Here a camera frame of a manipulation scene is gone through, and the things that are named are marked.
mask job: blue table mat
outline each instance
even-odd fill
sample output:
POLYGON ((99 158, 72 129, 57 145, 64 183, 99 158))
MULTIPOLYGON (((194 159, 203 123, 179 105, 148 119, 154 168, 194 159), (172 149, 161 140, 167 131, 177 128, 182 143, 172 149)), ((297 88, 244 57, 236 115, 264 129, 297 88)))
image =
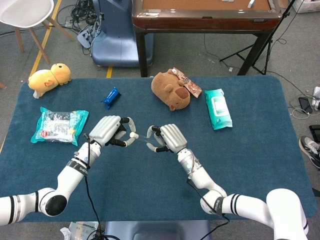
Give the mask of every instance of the blue table mat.
MULTIPOLYGON (((82 133, 89 133, 107 115, 131 117, 142 135, 150 125, 175 123, 188 140, 187 147, 228 195, 237 193, 265 201, 269 191, 287 188, 300 197, 308 217, 315 215, 317 203, 279 80, 272 76, 191 79, 203 91, 223 89, 233 128, 213 130, 204 93, 198 99, 191 96, 187 108, 170 111, 152 93, 151 78, 73 79, 39 99, 34 99, 33 90, 23 84, 0 154, 0 196, 55 189, 58 174, 78 149, 65 143, 30 142, 40 107, 45 107, 59 112, 89 111, 82 133), (122 96, 107 110, 100 101, 113 87, 122 96)), ((79 146, 84 142, 81 135, 79 146)), ((175 154, 151 152, 140 141, 127 148, 104 147, 88 175, 101 221, 218 219, 204 213, 199 196, 186 180, 175 154)), ((82 180, 61 215, 47 217, 34 212, 23 221, 95 220, 82 180)))

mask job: stuffed toy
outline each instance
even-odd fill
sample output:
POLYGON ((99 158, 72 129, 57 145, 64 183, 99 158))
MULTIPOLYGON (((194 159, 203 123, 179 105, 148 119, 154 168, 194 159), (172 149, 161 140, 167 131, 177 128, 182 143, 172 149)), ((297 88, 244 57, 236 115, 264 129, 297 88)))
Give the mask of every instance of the stuffed toy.
POLYGON ((183 87, 184 81, 169 69, 167 72, 159 72, 152 80, 151 90, 169 106, 171 111, 183 109, 190 103, 190 93, 183 87))
POLYGON ((63 63, 57 63, 50 70, 39 70, 32 74, 28 79, 28 85, 34 90, 33 97, 38 99, 45 92, 69 81, 71 81, 70 69, 63 63))

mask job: green wet wipes package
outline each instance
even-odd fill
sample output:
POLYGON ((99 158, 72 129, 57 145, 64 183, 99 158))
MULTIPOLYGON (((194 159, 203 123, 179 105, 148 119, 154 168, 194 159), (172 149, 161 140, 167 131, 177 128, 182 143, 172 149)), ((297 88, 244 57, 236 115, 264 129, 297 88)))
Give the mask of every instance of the green wet wipes package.
POLYGON ((84 110, 50 111, 44 107, 40 107, 40 111, 41 117, 31 138, 32 143, 47 141, 72 143, 78 146, 78 136, 84 128, 89 112, 84 110))
POLYGON ((211 125, 214 130, 225 127, 232 128, 232 120, 222 89, 204 91, 211 125))

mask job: brown chocolate bar wrapper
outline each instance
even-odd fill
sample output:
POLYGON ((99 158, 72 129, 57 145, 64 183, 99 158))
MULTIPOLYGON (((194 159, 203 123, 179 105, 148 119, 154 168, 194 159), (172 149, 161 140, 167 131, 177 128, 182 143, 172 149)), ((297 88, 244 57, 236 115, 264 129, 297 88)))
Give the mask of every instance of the brown chocolate bar wrapper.
POLYGON ((202 89, 197 84, 191 81, 182 71, 180 71, 176 67, 172 68, 172 72, 179 78, 179 80, 182 80, 184 82, 184 86, 193 96, 195 96, 196 98, 199 97, 202 89))

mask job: shoe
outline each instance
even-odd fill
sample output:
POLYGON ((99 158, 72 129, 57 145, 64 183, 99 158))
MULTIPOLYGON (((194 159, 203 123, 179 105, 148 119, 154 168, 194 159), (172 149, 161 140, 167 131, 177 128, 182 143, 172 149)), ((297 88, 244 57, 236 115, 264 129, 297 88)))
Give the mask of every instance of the shoe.
POLYGON ((320 169, 320 146, 315 141, 312 141, 307 136, 299 138, 300 149, 308 156, 311 163, 318 169, 320 169))

